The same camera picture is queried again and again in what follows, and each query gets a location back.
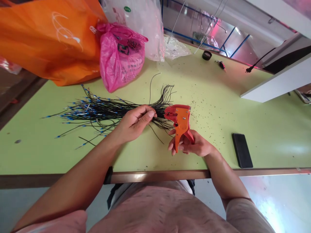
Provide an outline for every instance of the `fingernail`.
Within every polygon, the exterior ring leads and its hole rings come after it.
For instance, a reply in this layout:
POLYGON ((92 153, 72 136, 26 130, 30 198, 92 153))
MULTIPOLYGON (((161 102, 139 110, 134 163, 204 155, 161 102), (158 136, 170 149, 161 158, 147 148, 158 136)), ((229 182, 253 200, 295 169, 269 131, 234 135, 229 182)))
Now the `fingernail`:
POLYGON ((147 112, 147 114, 148 114, 148 116, 153 117, 155 115, 155 112, 154 111, 149 111, 149 112, 147 112))

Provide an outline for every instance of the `black tape roll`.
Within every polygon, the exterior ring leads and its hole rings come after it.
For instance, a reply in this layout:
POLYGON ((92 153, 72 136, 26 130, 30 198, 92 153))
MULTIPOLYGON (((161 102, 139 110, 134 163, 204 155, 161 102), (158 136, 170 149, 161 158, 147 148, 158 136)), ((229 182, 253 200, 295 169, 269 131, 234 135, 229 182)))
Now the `black tape roll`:
POLYGON ((209 60, 209 59, 211 59, 211 57, 212 57, 212 53, 211 52, 209 52, 209 51, 204 51, 203 52, 203 54, 202 54, 202 58, 204 59, 204 60, 209 60))

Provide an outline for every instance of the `hand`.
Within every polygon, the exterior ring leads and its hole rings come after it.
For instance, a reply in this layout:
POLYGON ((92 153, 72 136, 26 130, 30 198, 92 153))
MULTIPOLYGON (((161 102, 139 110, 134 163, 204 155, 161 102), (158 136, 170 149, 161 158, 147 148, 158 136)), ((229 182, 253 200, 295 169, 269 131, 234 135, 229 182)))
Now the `hand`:
MULTIPOLYGON (((195 153, 196 155, 200 157, 204 157, 216 150, 216 148, 210 144, 207 140, 205 140, 197 131, 190 129, 190 132, 192 133, 194 137, 194 144, 190 144, 189 139, 182 135, 180 138, 178 149, 182 150, 184 154, 195 153)), ((168 132, 169 135, 175 134, 176 130, 173 129, 168 132)), ((176 154, 175 150, 175 137, 171 140, 171 142, 168 144, 168 150, 172 151, 172 155, 176 154)))
POLYGON ((148 105, 141 105, 128 111, 109 136, 114 136, 119 144, 133 141, 142 134, 153 117, 157 117, 156 111, 148 105))

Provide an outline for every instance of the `small tool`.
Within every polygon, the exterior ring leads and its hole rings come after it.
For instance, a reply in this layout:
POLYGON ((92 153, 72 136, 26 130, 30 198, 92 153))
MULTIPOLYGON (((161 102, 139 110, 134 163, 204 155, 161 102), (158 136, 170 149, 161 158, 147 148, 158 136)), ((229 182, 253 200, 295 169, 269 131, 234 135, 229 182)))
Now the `small tool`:
POLYGON ((185 135, 191 144, 194 144, 194 137, 190 132, 189 117, 191 107, 188 105, 172 105, 165 109, 164 117, 174 122, 175 133, 175 150, 178 152, 180 138, 185 135))
POLYGON ((222 61, 215 61, 215 62, 217 62, 219 64, 220 68, 222 68, 225 72, 227 72, 226 67, 222 61))

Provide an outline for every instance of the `blue metal bar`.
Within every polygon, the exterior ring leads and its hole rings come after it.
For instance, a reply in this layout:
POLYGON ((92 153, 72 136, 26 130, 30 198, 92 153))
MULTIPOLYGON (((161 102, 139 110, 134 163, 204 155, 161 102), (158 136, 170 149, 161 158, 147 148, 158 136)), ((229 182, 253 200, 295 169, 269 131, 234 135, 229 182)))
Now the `blue metal bar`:
POLYGON ((234 27, 234 28, 232 29, 232 31, 230 32, 230 34, 229 34, 229 36, 227 37, 227 39, 225 40, 224 44, 220 47, 221 49, 222 49, 223 47, 225 47, 225 43, 227 42, 227 40, 229 39, 229 37, 230 37, 231 34, 233 33, 234 29, 235 29, 235 27, 234 27))
MULTIPOLYGON (((178 2, 178 1, 175 1, 175 0, 171 0, 171 1, 172 1, 172 2, 175 2, 175 3, 178 3, 179 5, 182 5, 182 3, 178 2)), ((204 16, 210 18, 210 19, 212 19, 212 17, 210 17, 210 16, 208 16, 208 15, 206 15, 206 14, 203 14, 203 13, 197 11, 196 9, 193 9, 192 7, 189 7, 189 6, 186 6, 186 5, 184 5, 184 7, 189 8, 189 9, 195 11, 195 12, 198 12, 198 13, 200 13, 200 14, 202 14, 202 15, 204 15, 204 16)))
POLYGON ((249 38, 249 34, 247 35, 247 37, 244 39, 244 41, 242 41, 242 43, 239 45, 239 47, 234 51, 234 53, 231 55, 230 58, 233 57, 233 55, 239 50, 239 48, 241 48, 241 46, 244 44, 244 42, 249 38))
POLYGON ((225 46, 224 46, 224 50, 225 50, 226 56, 228 57, 227 50, 226 50, 226 47, 225 47, 225 46))
MULTIPOLYGON (((170 29, 168 29, 168 28, 163 28, 163 29, 166 30, 166 31, 168 31, 168 32, 172 32, 172 30, 170 30, 170 29)), ((193 38, 191 38, 191 37, 185 36, 185 35, 180 34, 180 33, 178 33, 178 32, 173 32, 173 34, 176 34, 176 35, 179 35, 179 36, 181 36, 181 37, 190 39, 190 40, 195 41, 195 42, 197 42, 197 43, 201 43, 201 41, 199 41, 199 40, 196 40, 196 39, 193 39, 193 38)), ((220 51, 222 51, 222 52, 226 52, 225 50, 219 49, 219 48, 217 48, 217 47, 214 47, 214 46, 209 45, 209 44, 206 44, 206 43, 203 43, 203 45, 208 46, 208 47, 211 47, 211 48, 214 48, 214 49, 217 49, 217 50, 220 50, 220 51)))
POLYGON ((162 10, 161 10, 161 13, 162 13, 162 19, 163 19, 163 3, 164 3, 164 0, 162 0, 162 10))

